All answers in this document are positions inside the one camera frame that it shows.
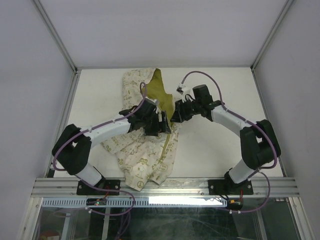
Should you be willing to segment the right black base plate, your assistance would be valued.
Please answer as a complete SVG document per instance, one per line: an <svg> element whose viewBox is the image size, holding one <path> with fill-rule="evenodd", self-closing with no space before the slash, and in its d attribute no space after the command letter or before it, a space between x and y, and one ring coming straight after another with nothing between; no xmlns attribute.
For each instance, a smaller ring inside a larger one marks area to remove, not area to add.
<svg viewBox="0 0 320 240"><path fill-rule="evenodd" d="M252 182L245 180L241 183L233 183L226 179L209 179L208 181L209 195L246 195L254 194Z"/></svg>

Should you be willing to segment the cream green printed jacket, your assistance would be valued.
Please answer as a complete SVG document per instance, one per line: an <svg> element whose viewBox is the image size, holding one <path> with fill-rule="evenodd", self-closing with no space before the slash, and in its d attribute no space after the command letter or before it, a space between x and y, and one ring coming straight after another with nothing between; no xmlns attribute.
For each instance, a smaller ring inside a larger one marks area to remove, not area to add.
<svg viewBox="0 0 320 240"><path fill-rule="evenodd" d="M123 109L137 106L141 100L140 84L146 83L147 97L159 101L168 118L174 114L175 98L165 91L161 70L134 69L122 77ZM147 136L142 129L121 134L102 142L103 148L116 155L127 186L141 191L148 181L163 183L172 173L181 124L171 123L171 133Z"/></svg>

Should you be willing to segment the left aluminium frame post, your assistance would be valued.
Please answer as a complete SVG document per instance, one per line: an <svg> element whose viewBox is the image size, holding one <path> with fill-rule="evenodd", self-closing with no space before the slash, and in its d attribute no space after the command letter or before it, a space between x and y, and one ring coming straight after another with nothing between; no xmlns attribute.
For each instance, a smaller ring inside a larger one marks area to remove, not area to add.
<svg viewBox="0 0 320 240"><path fill-rule="evenodd" d="M56 46L58 47L60 53L62 54L63 58L67 62L68 66L71 68L74 74L77 73L78 68L73 61L71 55L69 54L65 44L63 43L58 31L56 30L53 22L51 21L44 5L40 0L31 0L34 8L38 12L40 18L42 19L46 29L48 30L49 34L51 35L53 41L55 42Z"/></svg>

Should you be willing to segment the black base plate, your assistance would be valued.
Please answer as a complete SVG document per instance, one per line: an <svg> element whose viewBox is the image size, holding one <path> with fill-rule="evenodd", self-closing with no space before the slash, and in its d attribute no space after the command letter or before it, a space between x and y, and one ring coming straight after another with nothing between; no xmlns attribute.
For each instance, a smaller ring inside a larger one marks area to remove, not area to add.
<svg viewBox="0 0 320 240"><path fill-rule="evenodd" d="M252 182L245 180L241 183L233 183L226 179L209 179L208 181L209 195L246 195L254 194Z"/></svg>
<svg viewBox="0 0 320 240"><path fill-rule="evenodd" d="M76 194L78 196L119 196L121 181L119 179L102 178L94 188L87 185L83 180L78 182Z"/></svg>

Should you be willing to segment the right aluminium frame post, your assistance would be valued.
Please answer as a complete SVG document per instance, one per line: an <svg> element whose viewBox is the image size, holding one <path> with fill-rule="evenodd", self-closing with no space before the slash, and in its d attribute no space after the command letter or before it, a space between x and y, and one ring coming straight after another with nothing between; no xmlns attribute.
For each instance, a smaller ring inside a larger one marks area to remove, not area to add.
<svg viewBox="0 0 320 240"><path fill-rule="evenodd" d="M260 61L262 60L263 56L265 55L266 51L268 50L269 46L271 45L273 39L275 38L278 30L280 29L283 21L285 20L286 16L288 15L289 11L291 10L292 6L294 5L295 0L286 0L284 5L282 6L279 14L277 15L271 29L269 30L261 48L259 49L254 61L252 62L250 69L252 72L255 71L257 66L259 65Z"/></svg>

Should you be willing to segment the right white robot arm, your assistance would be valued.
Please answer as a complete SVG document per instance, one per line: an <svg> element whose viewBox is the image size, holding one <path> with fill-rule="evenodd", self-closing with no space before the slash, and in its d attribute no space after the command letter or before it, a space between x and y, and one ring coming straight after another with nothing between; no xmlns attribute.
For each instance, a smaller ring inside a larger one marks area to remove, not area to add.
<svg viewBox="0 0 320 240"><path fill-rule="evenodd" d="M180 84L176 91L181 94L181 99L175 102L173 123L183 123L200 115L224 126L240 139L241 160L224 175L226 192L236 193L244 181L281 155L277 137L268 120L252 122L245 119L227 108L223 101L214 101L205 84L193 89Z"/></svg>

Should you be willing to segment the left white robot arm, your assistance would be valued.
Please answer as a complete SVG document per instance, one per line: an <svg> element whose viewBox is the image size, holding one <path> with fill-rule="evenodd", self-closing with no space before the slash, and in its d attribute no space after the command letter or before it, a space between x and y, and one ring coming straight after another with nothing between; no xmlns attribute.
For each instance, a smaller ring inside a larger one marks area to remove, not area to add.
<svg viewBox="0 0 320 240"><path fill-rule="evenodd" d="M170 133L170 118L150 99L139 105L121 110L114 118L95 126L77 127L70 124L63 130L51 154L56 171L66 171L76 176L93 194L105 188L104 176L89 163L91 149L122 134L142 130L146 136Z"/></svg>

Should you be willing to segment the aluminium mounting rail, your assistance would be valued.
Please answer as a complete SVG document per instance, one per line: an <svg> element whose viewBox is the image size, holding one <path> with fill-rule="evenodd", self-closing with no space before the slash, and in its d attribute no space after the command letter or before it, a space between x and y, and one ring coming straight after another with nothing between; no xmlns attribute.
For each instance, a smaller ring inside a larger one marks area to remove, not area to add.
<svg viewBox="0 0 320 240"><path fill-rule="evenodd" d="M136 198L149 196L179 196L179 197L217 197L227 195L229 198L237 198L243 193L244 198L298 198L300 192L293 177L253 177L241 186L230 192L219 193L216 188L222 190L218 183L222 182L221 177L189 177L189 178L167 178L162 184L148 181L142 190L137 191L125 184L124 178L107 178L105 181L110 184L111 190L126 191ZM58 198L74 197L79 198L80 194L91 197L90 192L83 190L84 184L75 177L37 178L35 180L31 197L32 198Z"/></svg>

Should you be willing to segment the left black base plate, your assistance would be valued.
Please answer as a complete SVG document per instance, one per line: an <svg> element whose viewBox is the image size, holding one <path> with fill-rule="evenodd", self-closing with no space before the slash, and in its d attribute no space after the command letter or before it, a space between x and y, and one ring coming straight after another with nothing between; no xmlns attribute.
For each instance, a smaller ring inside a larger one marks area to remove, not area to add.
<svg viewBox="0 0 320 240"><path fill-rule="evenodd" d="M78 196L119 196L121 181L119 179L102 178L94 188L87 185L83 180L78 182L76 194Z"/></svg>

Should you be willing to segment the aluminium frame post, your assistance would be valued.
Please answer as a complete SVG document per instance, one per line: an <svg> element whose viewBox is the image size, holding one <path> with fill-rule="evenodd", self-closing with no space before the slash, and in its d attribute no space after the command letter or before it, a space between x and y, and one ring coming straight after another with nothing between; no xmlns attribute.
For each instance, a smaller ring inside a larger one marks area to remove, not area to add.
<svg viewBox="0 0 320 240"><path fill-rule="evenodd" d="M40 18L42 19L46 29L48 30L49 34L51 35L53 41L55 42L56 46L58 47L60 53L62 54L63 58L67 62L68 66L71 68L74 74L77 73L78 68L73 61L71 55L69 54L65 44L63 43L58 31L56 30L53 22L51 21L44 5L40 0L31 0L34 8L38 12Z"/></svg>
<svg viewBox="0 0 320 240"><path fill-rule="evenodd" d="M259 49L254 61L252 62L250 69L252 72L255 71L257 66L259 65L260 61L262 60L263 56L265 55L266 51L268 50L269 46L271 45L273 39L275 38L278 30L280 29L283 21L285 20L286 16L288 15L289 11L291 10L292 6L294 5L295 0L286 0L284 5L282 6L279 14L277 15L271 29L269 30L261 48Z"/></svg>

